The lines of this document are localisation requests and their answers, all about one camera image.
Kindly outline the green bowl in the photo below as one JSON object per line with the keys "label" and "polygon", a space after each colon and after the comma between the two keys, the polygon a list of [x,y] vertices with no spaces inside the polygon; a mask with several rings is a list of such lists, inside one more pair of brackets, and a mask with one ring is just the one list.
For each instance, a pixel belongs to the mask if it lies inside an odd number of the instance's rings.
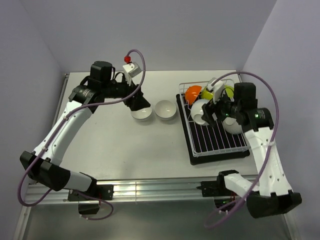
{"label": "green bowl", "polygon": [[213,88],[211,86],[206,86],[203,88],[200,94],[201,99],[211,100],[214,97]]}
{"label": "green bowl", "polygon": [[228,98],[232,99],[234,97],[234,87],[230,85],[225,85],[221,95],[227,96]]}

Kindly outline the orange bowl white inside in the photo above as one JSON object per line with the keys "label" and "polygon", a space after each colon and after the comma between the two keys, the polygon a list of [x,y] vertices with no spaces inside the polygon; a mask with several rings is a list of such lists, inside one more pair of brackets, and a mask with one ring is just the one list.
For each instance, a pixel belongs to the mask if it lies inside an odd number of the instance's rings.
{"label": "orange bowl white inside", "polygon": [[189,106],[191,106],[196,101],[201,91],[202,87],[200,85],[192,85],[186,90],[184,99]]}

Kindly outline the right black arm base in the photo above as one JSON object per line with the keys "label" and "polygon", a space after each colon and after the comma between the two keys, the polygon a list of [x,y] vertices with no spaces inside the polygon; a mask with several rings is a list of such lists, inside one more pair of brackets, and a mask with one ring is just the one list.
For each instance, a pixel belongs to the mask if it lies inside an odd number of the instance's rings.
{"label": "right black arm base", "polygon": [[213,198],[216,208],[235,202],[239,198],[236,193],[220,187],[216,180],[201,181],[196,189],[201,191],[203,198]]}

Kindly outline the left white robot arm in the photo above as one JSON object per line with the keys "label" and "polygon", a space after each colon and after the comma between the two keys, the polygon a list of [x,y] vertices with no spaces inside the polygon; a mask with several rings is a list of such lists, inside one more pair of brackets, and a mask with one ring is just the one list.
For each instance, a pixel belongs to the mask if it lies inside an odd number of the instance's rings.
{"label": "left white robot arm", "polygon": [[151,106],[143,96],[141,85],[133,82],[139,74],[145,77],[146,67],[128,61],[123,65],[122,80],[116,81],[111,63],[94,62],[89,75],[72,90],[63,113],[45,139],[32,152],[21,154],[20,162],[27,176],[50,190],[78,190],[86,200],[95,198],[98,188],[94,177],[60,165],[80,128],[106,99],[111,104],[124,102],[132,112]]}

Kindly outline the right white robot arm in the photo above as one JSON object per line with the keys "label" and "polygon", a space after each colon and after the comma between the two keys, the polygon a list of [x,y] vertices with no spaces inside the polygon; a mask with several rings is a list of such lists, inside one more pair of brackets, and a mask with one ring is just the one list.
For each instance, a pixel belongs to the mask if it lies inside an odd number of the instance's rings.
{"label": "right white robot arm", "polygon": [[267,108],[258,107],[256,86],[236,83],[232,97],[225,93],[224,83],[208,84],[206,89],[213,97],[203,105],[201,118],[211,126],[226,118],[235,119],[251,148],[258,171],[256,184],[236,170],[222,171],[217,178],[217,191],[222,195],[232,191],[244,198],[255,219],[282,215],[300,205],[301,194],[293,191],[286,178],[273,136],[278,126]]}

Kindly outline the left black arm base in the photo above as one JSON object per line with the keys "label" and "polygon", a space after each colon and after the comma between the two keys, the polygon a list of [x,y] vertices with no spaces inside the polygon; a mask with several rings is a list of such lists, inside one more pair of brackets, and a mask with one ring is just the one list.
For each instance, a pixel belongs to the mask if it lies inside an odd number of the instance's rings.
{"label": "left black arm base", "polygon": [[113,205],[109,202],[113,199],[114,186],[112,184],[98,184],[92,193],[81,192],[77,190],[69,190],[67,201],[78,202],[78,213],[82,217],[91,218],[101,209],[102,204],[110,207],[110,212],[106,218],[110,217],[114,212]]}

